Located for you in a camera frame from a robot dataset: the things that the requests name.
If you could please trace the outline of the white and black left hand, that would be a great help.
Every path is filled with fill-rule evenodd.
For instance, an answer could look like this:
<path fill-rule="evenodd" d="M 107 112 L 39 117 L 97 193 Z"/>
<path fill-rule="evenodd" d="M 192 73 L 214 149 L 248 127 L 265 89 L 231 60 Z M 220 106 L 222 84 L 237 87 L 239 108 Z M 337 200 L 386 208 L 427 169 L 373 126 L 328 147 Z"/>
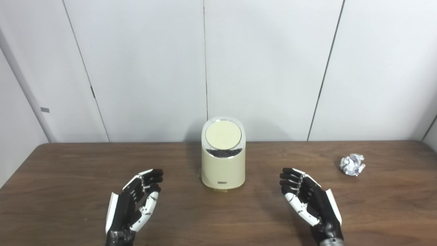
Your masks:
<path fill-rule="evenodd" d="M 163 181 L 162 169 L 149 169 L 136 174 L 120 194 L 111 193 L 105 234 L 106 246 L 132 246 L 136 233 L 152 216 Z"/>

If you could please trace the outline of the white and black right hand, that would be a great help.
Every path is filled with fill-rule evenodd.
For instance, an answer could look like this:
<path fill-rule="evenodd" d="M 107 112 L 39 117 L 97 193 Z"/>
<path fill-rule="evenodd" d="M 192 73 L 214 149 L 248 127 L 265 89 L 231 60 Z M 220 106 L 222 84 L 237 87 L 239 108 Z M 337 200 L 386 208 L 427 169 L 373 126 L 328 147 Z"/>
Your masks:
<path fill-rule="evenodd" d="M 317 245 L 343 246 L 342 217 L 332 190 L 323 190 L 309 174 L 295 168 L 283 168 L 280 179 L 282 194 L 309 224 Z"/>

